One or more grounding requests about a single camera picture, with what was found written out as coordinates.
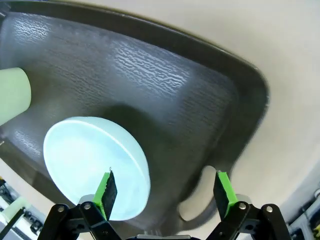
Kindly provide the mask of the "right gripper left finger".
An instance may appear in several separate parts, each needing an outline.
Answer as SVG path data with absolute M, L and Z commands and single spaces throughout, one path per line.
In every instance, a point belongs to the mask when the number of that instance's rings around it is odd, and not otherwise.
M 93 200 L 73 208 L 62 203 L 51 208 L 43 225 L 43 238 L 76 240 L 80 234 L 90 233 L 95 240 L 119 240 L 120 236 L 109 222 L 117 193 L 113 172 L 106 172 Z

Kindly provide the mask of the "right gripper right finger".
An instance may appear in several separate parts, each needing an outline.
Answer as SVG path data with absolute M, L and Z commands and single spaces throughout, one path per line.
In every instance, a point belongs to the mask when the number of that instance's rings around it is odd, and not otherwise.
M 286 240 L 288 228 L 280 208 L 265 204 L 261 208 L 238 200 L 226 172 L 218 171 L 213 187 L 220 223 L 208 240 L 235 240 L 242 234 L 249 234 L 254 240 Z

